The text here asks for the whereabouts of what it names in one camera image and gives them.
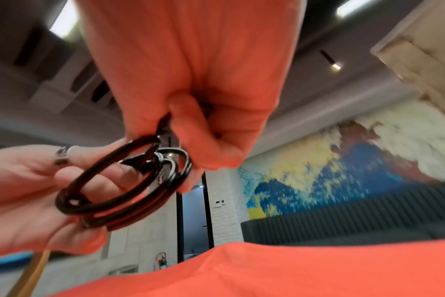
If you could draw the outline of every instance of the orange shirt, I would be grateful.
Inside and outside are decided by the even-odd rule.
[[[231,243],[148,274],[103,278],[56,297],[445,296],[445,240],[365,247]]]

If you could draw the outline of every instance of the black ring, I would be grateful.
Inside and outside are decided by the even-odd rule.
[[[56,197],[56,207],[64,214],[81,216],[81,223],[85,228],[107,226],[109,231],[117,230],[137,222],[154,211],[161,208],[177,191],[190,173],[192,163],[187,152],[179,148],[158,148],[160,144],[157,136],[144,136],[130,141],[124,146],[111,152],[91,168],[84,171],[67,188],[62,189]],[[128,155],[146,145],[147,151],[137,156]],[[182,171],[174,160],[163,154],[174,153],[185,157]],[[101,203],[91,203],[80,191],[95,175],[113,163],[121,161],[122,164],[134,167],[136,170],[148,174],[137,186],[128,192]],[[98,213],[110,211],[122,206],[136,196],[140,195],[156,179],[165,165],[170,166],[167,178],[156,189],[139,201],[123,207],[113,213],[103,216],[94,216]]]

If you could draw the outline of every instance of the colorful mural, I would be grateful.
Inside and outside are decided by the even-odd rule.
[[[412,100],[246,160],[250,219],[445,181],[445,115]]]

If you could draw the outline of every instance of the white wall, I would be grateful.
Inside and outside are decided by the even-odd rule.
[[[206,171],[206,185],[213,224],[214,245],[243,242],[241,222],[248,220],[242,186],[236,169]],[[214,207],[217,200],[225,205]]]
[[[107,276],[109,271],[138,264],[138,272],[151,272],[159,252],[167,253],[168,265],[177,263],[177,202],[173,195],[157,212],[127,228],[111,233],[109,256],[102,251],[50,262],[33,297],[48,296]],[[0,274],[0,297],[17,281],[21,271]]]

